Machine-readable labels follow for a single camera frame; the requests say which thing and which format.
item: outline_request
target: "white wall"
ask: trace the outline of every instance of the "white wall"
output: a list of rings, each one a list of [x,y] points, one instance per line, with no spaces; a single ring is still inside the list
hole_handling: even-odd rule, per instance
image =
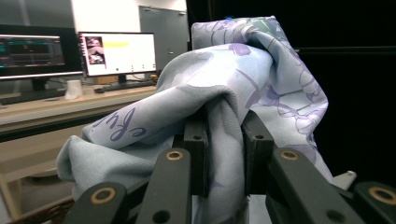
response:
[[[140,32],[139,6],[187,11],[185,0],[71,0],[77,31]]]

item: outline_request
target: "crumpled fabric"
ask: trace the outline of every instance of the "crumpled fabric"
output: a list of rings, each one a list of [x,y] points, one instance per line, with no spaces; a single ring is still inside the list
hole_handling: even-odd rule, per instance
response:
[[[185,118],[203,107],[209,194],[193,197],[192,222],[270,223],[260,212],[265,197],[244,194],[241,124],[249,110],[255,111],[278,147],[303,152],[331,181],[313,137],[327,97],[275,17],[196,22],[191,36],[193,50],[165,66],[155,94],[67,140],[57,159],[59,177],[76,183],[75,200],[105,181],[129,188],[151,174],[158,154],[183,132]]]

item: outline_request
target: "black metal bracket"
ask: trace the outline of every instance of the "black metal bracket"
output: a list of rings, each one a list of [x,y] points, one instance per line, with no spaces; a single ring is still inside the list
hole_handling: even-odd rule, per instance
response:
[[[242,132],[246,195],[267,196],[274,224],[396,223],[395,188],[364,182],[349,192],[331,185],[303,153],[278,148],[252,111]],[[199,111],[173,148],[160,154],[151,177],[129,189],[118,183],[93,186],[64,223],[191,223],[191,195],[207,194],[207,144],[205,113]]]

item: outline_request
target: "monitor stand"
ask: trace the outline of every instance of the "monitor stand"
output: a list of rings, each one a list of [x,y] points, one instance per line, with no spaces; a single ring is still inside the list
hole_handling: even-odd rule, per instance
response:
[[[47,80],[47,78],[33,78],[31,80],[33,86],[32,91],[22,91],[19,96],[2,98],[0,99],[0,104],[14,105],[36,100],[53,99],[65,95],[66,90],[46,89]]]
[[[146,86],[155,86],[157,83],[153,80],[127,80],[126,75],[119,75],[119,82],[104,87],[105,91],[120,91]]]

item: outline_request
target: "black curtain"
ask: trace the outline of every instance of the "black curtain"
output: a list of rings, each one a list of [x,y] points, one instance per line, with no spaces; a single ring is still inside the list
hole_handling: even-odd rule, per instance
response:
[[[329,99],[314,131],[334,175],[396,187],[396,13],[391,1],[186,0],[189,26],[225,17],[276,16]]]

